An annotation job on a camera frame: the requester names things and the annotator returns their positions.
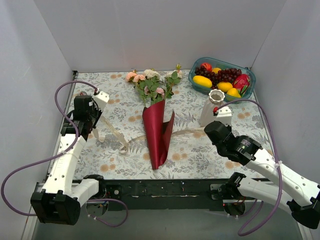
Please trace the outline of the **cream ribbon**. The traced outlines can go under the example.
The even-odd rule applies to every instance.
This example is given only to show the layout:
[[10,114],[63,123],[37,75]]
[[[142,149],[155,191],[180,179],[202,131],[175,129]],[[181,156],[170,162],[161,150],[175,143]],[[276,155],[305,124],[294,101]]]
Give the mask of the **cream ribbon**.
[[[126,141],[124,135],[121,132],[119,132],[117,129],[115,129],[113,125],[104,116],[101,116],[99,121],[104,123],[106,127],[110,130],[110,132],[115,136],[115,138],[120,142],[120,148],[118,149],[118,152],[122,155],[126,154],[129,151],[131,142],[147,139],[146,135],[141,135],[131,139],[130,141]],[[172,132],[171,136],[176,137],[180,135],[193,134],[193,133],[197,133],[197,134],[204,133],[204,127],[190,128],[190,129],[187,128],[183,130],[178,130],[178,131]]]

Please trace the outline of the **peach rose stem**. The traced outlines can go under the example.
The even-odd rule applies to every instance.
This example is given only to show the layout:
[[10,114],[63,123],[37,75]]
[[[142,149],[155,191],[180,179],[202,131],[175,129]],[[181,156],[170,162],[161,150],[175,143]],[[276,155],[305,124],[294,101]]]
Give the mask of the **peach rose stem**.
[[144,74],[139,74],[136,70],[134,70],[126,75],[125,80],[128,83],[133,84],[133,88],[137,92],[138,97],[142,100],[143,105],[146,106],[147,95],[149,94],[149,89],[146,85],[147,77]]

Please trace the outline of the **dark red wrapping paper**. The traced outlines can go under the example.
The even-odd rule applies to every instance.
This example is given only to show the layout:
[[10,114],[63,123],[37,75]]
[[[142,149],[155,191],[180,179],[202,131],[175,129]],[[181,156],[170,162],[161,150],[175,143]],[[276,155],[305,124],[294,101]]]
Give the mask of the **dark red wrapping paper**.
[[166,162],[173,133],[175,112],[171,113],[169,121],[164,122],[165,105],[166,101],[162,100],[150,107],[145,107],[142,113],[153,170],[158,170]]

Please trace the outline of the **pink rose stem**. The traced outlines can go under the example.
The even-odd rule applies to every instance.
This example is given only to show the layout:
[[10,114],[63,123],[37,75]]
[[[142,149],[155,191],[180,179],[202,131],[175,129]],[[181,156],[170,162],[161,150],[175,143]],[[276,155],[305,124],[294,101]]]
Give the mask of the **pink rose stem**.
[[165,99],[165,90],[162,87],[157,87],[155,90],[150,90],[147,86],[145,86],[142,97],[145,105],[148,102],[148,104],[151,106]]

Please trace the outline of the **rose bud stem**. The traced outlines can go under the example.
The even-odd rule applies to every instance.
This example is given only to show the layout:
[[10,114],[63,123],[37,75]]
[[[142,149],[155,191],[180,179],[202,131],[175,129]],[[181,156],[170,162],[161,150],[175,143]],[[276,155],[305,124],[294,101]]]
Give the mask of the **rose bud stem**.
[[165,92],[164,92],[164,99],[171,99],[174,95],[173,93],[173,86],[177,85],[181,82],[183,77],[183,73],[181,71],[181,65],[178,63],[175,66],[175,70],[169,72],[165,77]]

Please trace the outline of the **white rose stem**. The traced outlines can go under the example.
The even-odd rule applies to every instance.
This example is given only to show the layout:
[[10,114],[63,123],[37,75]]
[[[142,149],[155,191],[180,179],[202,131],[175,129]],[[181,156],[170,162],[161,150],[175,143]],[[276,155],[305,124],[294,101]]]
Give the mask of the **white rose stem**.
[[146,69],[143,74],[147,77],[145,81],[146,86],[151,90],[154,91],[156,88],[160,87],[160,74],[153,70],[153,69]]

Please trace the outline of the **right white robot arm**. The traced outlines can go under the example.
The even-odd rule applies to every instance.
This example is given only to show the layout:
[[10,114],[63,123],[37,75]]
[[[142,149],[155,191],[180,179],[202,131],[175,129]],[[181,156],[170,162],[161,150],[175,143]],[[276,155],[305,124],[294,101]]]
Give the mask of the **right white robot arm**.
[[231,127],[219,121],[209,123],[205,134],[216,147],[217,153],[230,161],[251,169],[273,184],[253,180],[235,172],[224,185],[232,199],[250,197],[281,208],[301,225],[317,229],[320,223],[320,185],[311,181],[285,164],[252,138],[234,136]]

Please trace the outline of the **white ribbed vase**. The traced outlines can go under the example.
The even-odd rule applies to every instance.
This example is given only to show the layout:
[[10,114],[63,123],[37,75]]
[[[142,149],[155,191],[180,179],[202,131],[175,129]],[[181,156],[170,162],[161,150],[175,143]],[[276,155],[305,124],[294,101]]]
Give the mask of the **white ribbed vase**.
[[201,127],[205,127],[213,122],[217,117],[214,115],[214,108],[223,104],[225,98],[224,92],[219,89],[212,89],[205,101],[199,119]]

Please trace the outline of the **small metal can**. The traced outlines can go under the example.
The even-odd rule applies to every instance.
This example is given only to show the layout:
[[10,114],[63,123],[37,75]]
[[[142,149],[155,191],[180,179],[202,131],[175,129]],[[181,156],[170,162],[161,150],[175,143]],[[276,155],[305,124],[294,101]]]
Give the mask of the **small metal can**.
[[87,96],[88,94],[85,91],[81,91],[78,93],[78,96]]

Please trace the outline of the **yellow pear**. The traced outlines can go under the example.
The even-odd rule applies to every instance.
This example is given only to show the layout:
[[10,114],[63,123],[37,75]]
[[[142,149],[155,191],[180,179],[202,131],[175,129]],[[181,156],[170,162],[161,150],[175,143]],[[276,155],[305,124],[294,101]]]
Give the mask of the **yellow pear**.
[[241,95],[236,88],[230,88],[226,94],[234,98],[241,98]]

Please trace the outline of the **teal plastic fruit basket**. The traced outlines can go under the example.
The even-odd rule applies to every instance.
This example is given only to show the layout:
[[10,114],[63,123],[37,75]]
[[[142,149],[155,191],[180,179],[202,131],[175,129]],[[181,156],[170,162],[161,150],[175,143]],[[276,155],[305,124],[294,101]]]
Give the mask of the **teal plastic fruit basket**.
[[225,62],[225,61],[222,61],[222,60],[211,58],[211,57],[201,57],[198,60],[196,60],[195,63],[193,64],[190,72],[189,72],[188,79],[189,79],[192,87],[197,92],[200,92],[202,94],[208,94],[211,90],[214,90],[211,88],[207,88],[207,87],[203,87],[201,85],[198,85],[198,84],[194,83],[194,81],[193,81],[193,77],[196,75],[195,69],[196,69],[196,67],[200,67],[202,63],[209,63],[209,64],[211,64],[212,68],[220,68],[222,70],[231,69],[231,68],[240,69],[242,71],[242,74],[247,74],[250,77],[250,86],[246,90],[244,95],[241,96],[241,98],[248,99],[252,95],[255,84],[256,84],[256,76],[254,75],[254,73],[251,70],[244,68],[244,67],[240,67],[240,66],[231,64],[231,63],[228,63],[228,62]]

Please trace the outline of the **yellow mango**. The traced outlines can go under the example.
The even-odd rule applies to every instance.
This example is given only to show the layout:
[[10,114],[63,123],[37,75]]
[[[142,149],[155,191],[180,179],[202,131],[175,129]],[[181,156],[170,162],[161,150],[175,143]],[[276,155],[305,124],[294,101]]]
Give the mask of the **yellow mango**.
[[207,78],[207,77],[204,77],[204,76],[201,76],[201,75],[195,75],[192,80],[194,81],[194,83],[202,86],[202,87],[205,87],[205,88],[211,88],[212,87],[212,81]]

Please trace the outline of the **purple grape bunch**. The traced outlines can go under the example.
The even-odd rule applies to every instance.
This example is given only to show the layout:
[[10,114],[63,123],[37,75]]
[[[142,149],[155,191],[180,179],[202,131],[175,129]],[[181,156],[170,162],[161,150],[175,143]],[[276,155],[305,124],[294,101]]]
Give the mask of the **purple grape bunch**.
[[232,84],[234,80],[242,74],[242,70],[237,68],[226,68],[221,69],[220,74],[215,74],[214,72],[201,71],[200,67],[196,67],[194,73],[195,76],[198,75],[210,79],[212,82],[211,89],[216,89],[217,84],[220,82],[229,82]]

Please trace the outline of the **orange fruit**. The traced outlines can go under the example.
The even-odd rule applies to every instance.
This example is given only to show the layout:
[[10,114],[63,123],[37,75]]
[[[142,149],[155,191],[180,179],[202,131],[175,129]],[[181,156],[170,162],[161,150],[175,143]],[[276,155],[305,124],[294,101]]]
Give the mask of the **orange fruit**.
[[220,74],[221,71],[222,70],[220,68],[218,68],[218,67],[215,67],[215,68],[212,69],[212,72],[215,73],[215,74]]

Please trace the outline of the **floral table mat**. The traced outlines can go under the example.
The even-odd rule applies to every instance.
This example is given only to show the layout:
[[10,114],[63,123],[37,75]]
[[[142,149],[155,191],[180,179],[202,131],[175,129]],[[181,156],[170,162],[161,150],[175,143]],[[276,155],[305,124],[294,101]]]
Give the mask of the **floral table mat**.
[[[188,76],[182,71],[181,82],[173,89],[173,97],[165,102],[164,120],[175,113],[172,132],[200,128],[200,116],[207,96],[193,89]],[[77,75],[73,95],[92,93],[98,87],[109,95],[103,116],[124,135],[128,142],[145,135],[142,120],[144,104],[133,85],[126,81],[125,72],[83,72]],[[157,170],[152,169],[146,140],[130,143],[126,154],[118,152],[121,143],[107,126],[99,121],[98,137],[89,135],[76,165],[74,178],[102,175],[106,180],[139,179],[227,179],[234,172],[250,178],[261,175],[237,162],[217,154],[205,133],[172,136],[167,159]]]

